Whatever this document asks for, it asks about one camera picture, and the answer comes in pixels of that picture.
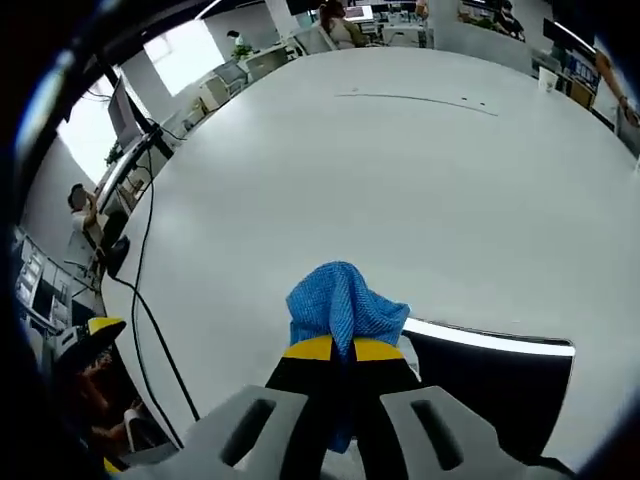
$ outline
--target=white table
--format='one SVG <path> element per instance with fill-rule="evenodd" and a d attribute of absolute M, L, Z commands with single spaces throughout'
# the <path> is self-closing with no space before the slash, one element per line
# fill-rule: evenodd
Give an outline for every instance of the white table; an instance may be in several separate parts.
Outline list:
<path fill-rule="evenodd" d="M 341 96 L 354 94 L 475 110 Z M 160 173 L 141 293 L 202 415 L 264 384 L 289 341 L 286 295 L 330 260 L 415 317 L 568 338 L 575 364 L 544 454 L 579 468 L 637 388 L 633 166 L 582 107 L 506 67 L 409 48 L 302 57 L 207 120 Z M 131 282 L 149 201 L 125 230 Z M 128 318 L 130 291 L 107 278 L 103 294 Z M 139 312 L 151 384 L 184 435 L 189 410 Z M 130 327 L 118 346 L 151 408 Z"/>

